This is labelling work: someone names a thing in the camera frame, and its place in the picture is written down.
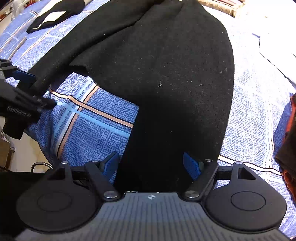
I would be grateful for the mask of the folded beige black garment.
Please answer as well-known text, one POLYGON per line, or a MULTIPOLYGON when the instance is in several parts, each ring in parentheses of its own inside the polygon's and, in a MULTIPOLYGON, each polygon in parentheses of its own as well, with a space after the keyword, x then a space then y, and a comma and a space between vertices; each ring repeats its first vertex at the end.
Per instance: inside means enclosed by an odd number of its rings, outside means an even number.
POLYGON ((69 17, 81 13, 89 1, 49 1, 41 10, 38 17, 27 28, 27 33, 54 27, 69 17))

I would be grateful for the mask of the black knit garment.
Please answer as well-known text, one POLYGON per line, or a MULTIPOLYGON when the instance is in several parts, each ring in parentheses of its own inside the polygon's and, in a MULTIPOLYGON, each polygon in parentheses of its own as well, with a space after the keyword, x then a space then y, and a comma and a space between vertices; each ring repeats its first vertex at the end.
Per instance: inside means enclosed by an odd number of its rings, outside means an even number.
POLYGON ((233 50, 222 23, 197 1, 109 1, 31 69, 43 95, 70 73, 139 107, 114 185, 176 191, 183 156, 216 160, 234 87, 233 50))

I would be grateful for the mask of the blue plaid bed sheet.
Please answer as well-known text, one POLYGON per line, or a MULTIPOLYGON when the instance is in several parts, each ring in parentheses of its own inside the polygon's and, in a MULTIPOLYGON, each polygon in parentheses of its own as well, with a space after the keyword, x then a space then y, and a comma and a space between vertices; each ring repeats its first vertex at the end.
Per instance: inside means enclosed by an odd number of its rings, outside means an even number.
MULTIPOLYGON (((16 66, 29 72, 73 28, 109 1, 92 1, 78 15, 28 34, 27 28, 48 2, 29 6, 1 36, 1 56, 11 56, 16 66)), ((259 37, 242 27, 236 18, 203 8, 226 29, 234 57, 232 103, 217 161, 222 165, 241 161, 276 189, 287 203, 280 229, 294 237, 295 201, 275 156, 292 112, 290 97, 295 88, 260 54, 259 37)), ((136 104, 75 72, 61 84, 50 84, 44 95, 55 99, 57 105, 42 114, 28 133, 50 163, 68 161, 77 166, 102 160, 113 151, 122 159, 139 110, 136 104)))

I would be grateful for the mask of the white garment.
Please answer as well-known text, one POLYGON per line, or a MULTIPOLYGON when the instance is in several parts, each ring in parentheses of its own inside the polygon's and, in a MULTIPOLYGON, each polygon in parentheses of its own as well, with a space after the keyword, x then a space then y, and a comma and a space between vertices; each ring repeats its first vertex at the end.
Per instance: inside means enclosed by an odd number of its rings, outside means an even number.
POLYGON ((295 1, 245 1, 236 20, 259 37, 259 51, 295 86, 295 1))

